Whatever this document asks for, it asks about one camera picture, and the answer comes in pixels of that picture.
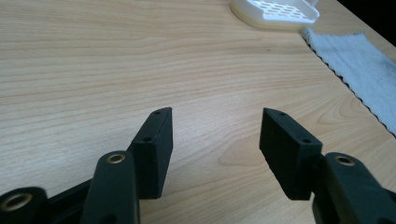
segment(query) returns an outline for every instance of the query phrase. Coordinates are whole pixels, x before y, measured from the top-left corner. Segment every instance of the black plastic part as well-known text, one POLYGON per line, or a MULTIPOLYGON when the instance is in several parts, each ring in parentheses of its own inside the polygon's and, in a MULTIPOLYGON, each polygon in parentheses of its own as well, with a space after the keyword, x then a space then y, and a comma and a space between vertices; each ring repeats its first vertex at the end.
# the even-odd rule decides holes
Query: black plastic part
POLYGON ((134 155, 139 198, 160 198, 173 150, 172 108, 152 112, 127 150, 134 155))
POLYGON ((264 108, 260 150, 291 200, 309 200, 322 143, 284 112, 264 108))
POLYGON ((41 188, 14 189, 0 197, 1 224, 47 224, 50 209, 41 188))
POLYGON ((341 223, 396 223, 396 203, 361 161, 329 153, 321 171, 341 223))
POLYGON ((110 152, 99 160, 80 223, 140 223, 134 158, 130 152, 110 152))
POLYGON ((90 184, 87 180, 49 199, 51 224, 79 223, 90 184))

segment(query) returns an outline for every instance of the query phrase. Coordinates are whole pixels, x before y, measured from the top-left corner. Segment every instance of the wood grain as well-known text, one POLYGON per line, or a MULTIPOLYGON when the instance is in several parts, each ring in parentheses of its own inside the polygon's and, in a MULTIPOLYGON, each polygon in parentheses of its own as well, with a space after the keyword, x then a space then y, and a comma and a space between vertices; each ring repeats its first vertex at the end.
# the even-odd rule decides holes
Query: wood grain
MULTIPOLYGON (((49 196, 92 177, 149 113, 174 108, 163 197, 142 223, 314 223, 283 194, 259 151, 263 107, 283 110, 323 144, 363 161, 396 190, 395 139, 299 34, 257 30, 228 1, 0 1, 0 193, 49 196)), ((366 32, 334 0, 322 33, 366 32)))

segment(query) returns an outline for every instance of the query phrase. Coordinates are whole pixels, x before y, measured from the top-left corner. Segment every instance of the white container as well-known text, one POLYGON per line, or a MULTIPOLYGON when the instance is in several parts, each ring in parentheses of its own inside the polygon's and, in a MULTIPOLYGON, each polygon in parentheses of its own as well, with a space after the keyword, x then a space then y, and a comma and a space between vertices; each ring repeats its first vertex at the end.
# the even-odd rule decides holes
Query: white container
POLYGON ((232 0, 230 8, 241 21, 261 29, 301 31, 315 23, 318 0, 232 0))

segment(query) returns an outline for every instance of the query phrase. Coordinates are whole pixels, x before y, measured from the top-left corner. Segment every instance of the gray cloth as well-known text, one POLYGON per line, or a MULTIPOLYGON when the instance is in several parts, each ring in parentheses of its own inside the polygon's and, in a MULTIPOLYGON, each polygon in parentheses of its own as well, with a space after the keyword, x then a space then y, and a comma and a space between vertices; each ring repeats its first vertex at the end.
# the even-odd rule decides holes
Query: gray cloth
POLYGON ((318 35, 306 28, 303 38, 395 135, 396 63, 373 46, 364 33, 318 35))

